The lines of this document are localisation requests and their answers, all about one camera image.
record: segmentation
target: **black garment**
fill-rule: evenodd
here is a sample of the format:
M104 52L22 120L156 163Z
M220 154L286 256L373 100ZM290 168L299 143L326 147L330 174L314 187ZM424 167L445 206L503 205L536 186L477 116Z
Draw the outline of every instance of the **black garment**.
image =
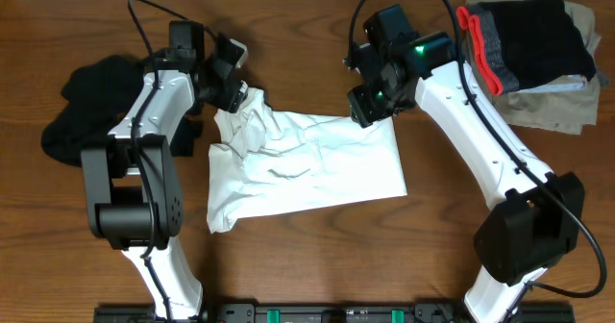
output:
M519 88L539 87L563 75L596 74L582 36L563 0L479 2L493 14L506 67Z
M143 67L114 55L73 72L61 95L68 105L42 133L40 144L51 158L81 165L82 146L104 140L143 88ZM200 129L183 119L171 143L173 156L192 156Z

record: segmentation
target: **gray cloth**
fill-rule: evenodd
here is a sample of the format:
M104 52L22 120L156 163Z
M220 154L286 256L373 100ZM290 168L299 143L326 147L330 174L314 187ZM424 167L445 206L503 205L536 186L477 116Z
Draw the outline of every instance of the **gray cloth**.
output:
M496 20L493 18L493 13L486 12L478 3L468 5L467 9L470 14L479 18L480 31L484 41L484 56L493 73L500 78L503 87L502 93L518 91L519 80L504 64L502 42L496 29Z
M467 5L479 1L468 1ZM585 48L594 56L600 35L594 32L595 16L591 9L572 2L565 2L566 13L579 29ZM466 38L463 49L472 65L480 88L491 100L494 108L504 121L511 125L558 131L570 135L580 135L582 125L595 125L600 97L600 79L594 77L583 90L567 92L525 93L509 92L502 96L488 93L486 82L474 61L472 43Z

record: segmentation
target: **wooden table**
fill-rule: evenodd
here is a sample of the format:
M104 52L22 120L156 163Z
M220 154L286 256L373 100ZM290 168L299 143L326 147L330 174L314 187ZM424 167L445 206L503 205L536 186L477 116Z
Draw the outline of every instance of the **wooden table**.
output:
M359 77L341 61L358 0L154 1L246 43L248 82L267 90L274 109L348 114L346 93ZM595 10L603 35L597 63L615 77L615 0L570 1ZM451 31L438 0L370 0L361 19L396 2L423 34ZM153 46L164 46L169 17L140 5L136 11ZM356 36L364 40L360 31ZM151 302L134 267L89 231L81 169L40 148L42 130L66 103L60 89L70 73L114 53L145 55L126 0L7 0L0 13L0 321L87 322L100 303ZM514 128L556 172L574 170L581 178L583 220L611 269L613 92L603 90L598 126L580 137ZM205 109L196 156L175 161L186 204L180 239L208 301L411 302L461 298L473 284L480 264L472 236L488 210L471 172L425 113L395 119L407 197L240 220L231 232L211 235L214 112ZM597 268L580 236L577 250L543 280L582 290L595 284ZM564 300L540 289L529 299ZM599 297L572 304L579 322L611 322L614 302L611 280Z

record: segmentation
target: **black bracket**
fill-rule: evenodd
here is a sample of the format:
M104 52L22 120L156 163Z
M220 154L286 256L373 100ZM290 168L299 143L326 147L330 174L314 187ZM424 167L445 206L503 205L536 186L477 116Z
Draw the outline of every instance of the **black bracket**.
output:
M575 323L575 313L570 305L522 305L510 318L510 323Z
M158 69L177 69L186 74L196 72L205 59L204 26L195 21L175 20L169 23L169 47L156 58Z
M155 323L154 308L105 308L94 310L93 323Z
M361 127L416 105L419 78L454 58L453 41L444 32L419 37L399 5L376 12L363 28L369 43L353 45L344 62L356 68L363 85L348 93L351 116Z
M247 97L247 85L234 72L248 56L245 45L218 34L215 49L199 69L199 100L227 112L237 112Z
M545 183L577 218L585 190L574 173L548 175ZM578 227L538 187L506 193L474 236L480 262L494 279L515 285L531 271L555 265L577 246Z
M166 248L184 220L184 197L166 136L146 135L138 140L158 215L155 245ZM135 167L130 141L109 137L103 144L82 150L89 229L106 238L113 249L147 245L151 234L150 210L140 186L116 186Z

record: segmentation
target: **black cable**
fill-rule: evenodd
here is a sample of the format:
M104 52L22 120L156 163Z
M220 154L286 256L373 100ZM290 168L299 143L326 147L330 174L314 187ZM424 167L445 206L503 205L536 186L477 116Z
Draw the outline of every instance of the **black cable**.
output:
M147 1L147 0L136 0L136 1L140 1L148 5L152 4L150 1ZM133 22L135 23L136 29L141 34L141 38L143 39L143 42L145 43L145 47L147 48L147 53L148 53L148 56L150 57L150 62L154 70L154 83L152 84L152 89L150 90L150 93L145 98L145 101L143 101L143 104L141 105L141 107L136 112L136 115L135 117L133 117L132 124L131 124L131 146L133 150L133 157L135 158L136 166L138 167L138 171L141 176L141 181L143 183L143 190L145 191L145 197L147 198L147 203L150 207L150 221L151 221L150 240L148 242L147 249L141 255L143 259L147 259L152 253L152 250L154 249L154 246L155 246L154 243L156 240L156 231L158 229L158 223L157 223L158 222L157 221L158 209L157 209L156 202L154 202L154 196L152 194L152 188L150 187L150 182L147 178L147 173L145 172L145 167L143 165L143 159L141 158L140 147L138 146L138 142L136 141L136 130L140 127L141 117L145 113L147 106L150 104L150 101L154 98L154 96L156 95L156 92L158 91L160 77L159 77L158 69L156 67L156 61L154 60L154 51L152 50L152 45L150 44L149 39L147 39L147 36L145 35L145 31L143 30L143 27L141 26L141 24L138 21L138 18L136 17L135 10L133 10L133 0L128 0L128 12L130 12L131 17L133 18Z
M180 18L181 20L190 20L187 17L179 14L178 12L171 11L171 10L167 9L165 6L161 6L161 5L159 5L157 3L154 3L154 2L152 2L150 0L136 0L136 1L142 2L142 3L146 4L146 5L152 6L154 8L157 8L157 9L163 11L163 12L167 12L167 13L175 16L175 17ZM215 35L215 33L208 26L204 26L203 30L211 37L211 39L213 39L213 41L216 41L217 36Z
M523 289L521 289L521 293L519 293L519 295L517 296L517 299L515 299L515 301L512 302L512 304L510 305L510 307L506 309L506 316L502 320L502 323L510 322L515 312L515 309L519 308L519 305L521 305L523 298L526 296L529 290L530 290L530 286L528 286L527 284L523 285Z
M359 1L357 5L357 9L355 10L355 13L353 14L353 18L350 24L350 32L348 34L348 60L350 61L349 62L350 66L354 65L352 55L353 55L353 43L354 43L353 32L355 30L355 23L357 22L358 12L360 11L365 1L366 0ZM538 179L531 171L529 171L529 169L526 168L525 164L519 158L517 158L517 155L510 149L510 147L508 147L508 144L506 144L506 142L502 139L502 137L500 137L498 132L493 128L493 126L489 123L489 120L487 120L485 115L480 110L479 105L477 104L477 101L475 99L475 96L472 94L470 88L468 87L468 82L466 81L466 78L465 78L464 59L461 53L461 38L459 34L459 25L457 23L455 12L453 11L453 7L451 6L451 3L449 2L449 0L442 0L442 2L446 6L447 11L449 12L449 16L451 17L451 20L453 21L453 28L455 30L455 53L456 53L457 65L459 68L459 79L461 80L461 84L463 85L463 90L465 91L466 97L468 98L468 102L470 103L474 111L476 112L477 116L479 117L484 127L487 129L487 131L489 131L489 134L491 134L491 136L494 139L496 139L498 144L500 144L502 149L506 152L506 154L510 157L510 159L517 165L517 167L530 180L532 180L536 184L536 186L538 187L538 189L540 190L542 194L544 194L560 210L562 210L562 212L564 212L568 217L570 217L573 220L573 222L575 222L575 224L583 232L583 234L589 241L589 244L592 246L592 249L594 250L594 253L596 254L596 258L598 259L598 265L600 268L600 278L598 280L598 284L596 285L596 287L594 287L591 290L588 290L585 292L573 292L573 291L557 288L555 286L549 286L549 285L545 285L542 283L538 283L535 281L528 281L526 282L526 284L528 286L541 287L543 289L546 289L551 292L564 295L570 298L590 298L590 297L595 296L596 294L600 293L604 289L604 286L606 285L606 276L607 276L606 260L604 259L604 254L600 248L600 245L598 244L598 241L596 241L596 239L594 238L592 233L589 231L589 229L587 229L585 224L582 221L580 221L573 213L571 213L568 210L568 208L566 208L566 206L559 200L559 198L557 198L545 186L545 184L540 179Z
M162 302L164 303L164 309L166 310L166 320L167 322L172 322L173 318L171 318L171 303L170 303L169 297L166 295L166 292L164 291L164 288L162 287L162 284L160 283L160 279L158 278L158 275L156 274L156 270L154 270L154 265L152 265L152 260L149 257L145 259L145 267L147 267L147 271L150 273L150 276L152 277L152 281L154 281L154 286L156 286L156 289L158 290L158 292L160 293L160 296L162 297Z

